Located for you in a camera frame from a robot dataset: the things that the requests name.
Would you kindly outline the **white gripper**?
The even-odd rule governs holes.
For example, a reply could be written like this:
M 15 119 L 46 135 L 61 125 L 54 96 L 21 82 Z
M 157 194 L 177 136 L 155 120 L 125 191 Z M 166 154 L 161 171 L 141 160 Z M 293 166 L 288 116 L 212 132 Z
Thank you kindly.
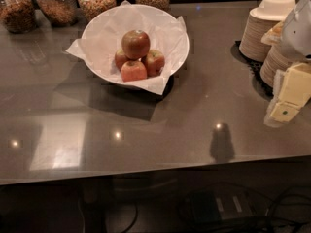
M 274 77 L 274 99 L 267 107 L 264 124 L 281 127 L 288 124 L 311 98 L 311 65 L 294 63 L 286 71 L 278 70 Z

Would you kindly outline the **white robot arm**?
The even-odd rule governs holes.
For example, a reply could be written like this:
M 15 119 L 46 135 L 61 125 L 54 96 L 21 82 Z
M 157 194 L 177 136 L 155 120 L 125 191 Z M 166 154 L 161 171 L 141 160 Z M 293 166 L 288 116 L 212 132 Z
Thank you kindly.
M 276 71 L 273 99 L 264 118 L 265 125 L 280 127 L 294 119 L 311 98 L 311 0 L 299 0 L 261 41 L 278 47 L 292 63 L 286 71 Z

